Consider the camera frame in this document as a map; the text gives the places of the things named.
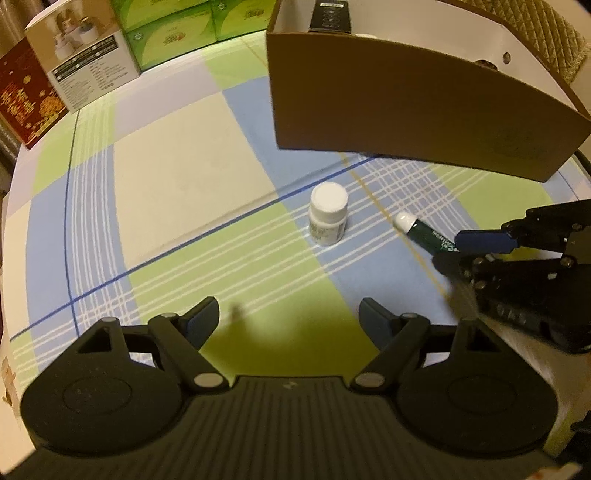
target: quilted cushion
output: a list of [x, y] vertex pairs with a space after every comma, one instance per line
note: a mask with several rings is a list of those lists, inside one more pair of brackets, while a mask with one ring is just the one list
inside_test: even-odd
[[560, 76], [574, 80], [591, 44], [544, 0], [462, 0], [515, 27]]

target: bottle label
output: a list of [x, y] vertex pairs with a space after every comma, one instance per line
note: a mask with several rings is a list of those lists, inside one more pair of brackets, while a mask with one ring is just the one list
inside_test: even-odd
[[338, 242], [345, 233], [345, 222], [332, 228], [323, 228], [310, 222], [310, 236], [320, 245], [331, 245]]

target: open box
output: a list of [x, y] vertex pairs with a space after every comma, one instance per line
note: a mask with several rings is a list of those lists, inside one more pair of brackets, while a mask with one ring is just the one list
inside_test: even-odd
[[350, 0], [348, 35], [309, 33], [313, 9], [314, 0], [278, 0], [267, 29], [280, 148], [546, 181], [591, 132], [564, 80], [483, 10], [455, 0]]

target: white bottle cap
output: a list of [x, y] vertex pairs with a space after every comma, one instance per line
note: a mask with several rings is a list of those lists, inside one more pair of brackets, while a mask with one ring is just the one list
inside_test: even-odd
[[347, 190], [338, 183], [326, 181], [314, 187], [310, 198], [310, 211], [323, 223], [339, 223], [347, 216]]

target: plaid tablecloth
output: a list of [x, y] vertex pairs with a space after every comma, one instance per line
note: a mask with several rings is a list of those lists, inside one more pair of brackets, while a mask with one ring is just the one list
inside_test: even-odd
[[[470, 314], [391, 225], [401, 209], [448, 238], [591, 196], [573, 160], [545, 184], [405, 159], [279, 150], [264, 33], [207, 47], [69, 114], [23, 150], [8, 206], [4, 302], [24, 389], [95, 321], [124, 325], [220, 301], [203, 353], [225, 375], [347, 380], [383, 343], [361, 299], [434, 323]], [[311, 188], [350, 196], [344, 239], [307, 233]]]

